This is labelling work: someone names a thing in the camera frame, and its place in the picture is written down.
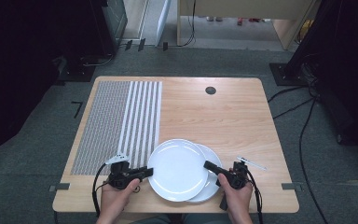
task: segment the gray carpet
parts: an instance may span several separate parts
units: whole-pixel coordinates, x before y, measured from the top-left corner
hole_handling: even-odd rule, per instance
[[[146,46],[137,51],[133,46],[127,51],[120,49],[113,61],[97,67],[93,79],[98,76],[258,77],[269,98],[284,89],[276,86],[269,63],[287,63],[292,55],[293,52],[283,50],[194,46],[167,51]],[[71,102],[85,105],[91,87],[92,81],[52,86],[21,131],[0,146],[0,223],[54,223],[55,193],[48,188],[60,182],[84,110],[83,106],[74,118],[78,105]],[[276,116],[309,98],[306,89],[278,96],[269,104],[271,114]],[[300,204],[297,213],[264,214],[265,223],[323,223],[307,189],[298,150],[310,105],[275,119],[290,175],[303,191],[297,193]],[[313,108],[303,136],[302,152],[310,185],[327,221],[358,223],[358,147],[337,144],[335,127],[319,103]],[[255,214],[252,218],[258,223]],[[58,220],[59,223],[94,223],[96,217],[92,213],[59,213]]]

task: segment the black tape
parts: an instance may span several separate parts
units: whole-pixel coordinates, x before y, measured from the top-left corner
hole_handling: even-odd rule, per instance
[[[71,186],[70,183],[60,183],[56,186],[52,185],[48,189],[48,191],[57,191],[58,189],[69,189],[69,186]]]
[[[167,50],[168,49],[168,42],[164,42],[163,44],[162,44],[162,51],[165,51],[165,50]]]
[[[74,119],[75,119],[75,118],[77,118],[77,115],[78,115],[79,112],[80,112],[80,108],[81,108],[81,106],[83,105],[83,102],[72,101],[71,104],[79,104],[79,107],[77,108],[77,111],[76,111],[76,113],[75,113],[75,115],[74,115]]]
[[[144,49],[144,46],[145,46],[145,41],[146,41],[146,39],[145,39],[145,38],[141,39],[141,43],[139,44],[138,51],[141,51],[141,50],[143,50],[143,49]]]
[[[126,50],[130,49],[130,48],[131,48],[131,45],[132,45],[132,40],[130,40],[129,42],[127,42]]]
[[[282,189],[294,189],[295,191],[303,191],[298,183],[282,183]]]

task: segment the handheld controller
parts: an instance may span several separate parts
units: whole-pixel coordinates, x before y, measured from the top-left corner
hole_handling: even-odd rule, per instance
[[[110,166],[110,175],[108,176],[108,183],[113,188],[125,189],[133,179],[138,178],[141,182],[144,178],[153,175],[153,168],[141,167],[137,169],[130,169],[130,163],[127,161],[120,161],[113,163]]]
[[[249,182],[247,177],[248,167],[245,165],[244,161],[234,161],[233,169],[230,169],[230,171],[218,167],[216,164],[210,161],[206,161],[204,163],[204,168],[214,172],[216,175],[220,173],[223,174],[226,177],[229,185],[234,189],[241,189],[245,187],[247,182]],[[216,185],[220,187],[219,180],[216,180]],[[219,207],[225,211],[228,209],[226,195],[223,197]]]
[[[147,169],[146,166],[137,169],[130,169],[130,163],[127,162],[128,159],[129,158],[125,155],[117,154],[115,157],[106,161],[98,170],[97,175],[94,178],[94,183],[92,184],[92,200],[94,202],[95,211],[97,212],[97,217],[100,215],[101,211],[100,205],[98,205],[96,184],[98,176],[105,165],[111,164],[107,182],[103,185],[109,184],[116,189],[125,189],[135,178],[138,178],[142,182],[144,178],[153,175],[153,168]]]

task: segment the black panel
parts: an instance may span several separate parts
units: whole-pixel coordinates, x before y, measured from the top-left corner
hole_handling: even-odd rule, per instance
[[[338,134],[358,145],[358,1],[324,1],[314,25],[287,64],[307,63]]]
[[[51,54],[10,1],[0,1],[0,145],[57,79]]]

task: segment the black stand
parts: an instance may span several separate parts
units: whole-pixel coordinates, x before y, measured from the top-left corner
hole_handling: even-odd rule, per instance
[[[58,77],[59,82],[90,82],[94,74],[95,66],[79,65],[78,69],[68,69],[66,65]]]
[[[301,72],[290,74],[286,71],[287,63],[270,63],[272,75],[277,86],[308,86],[307,80]]]

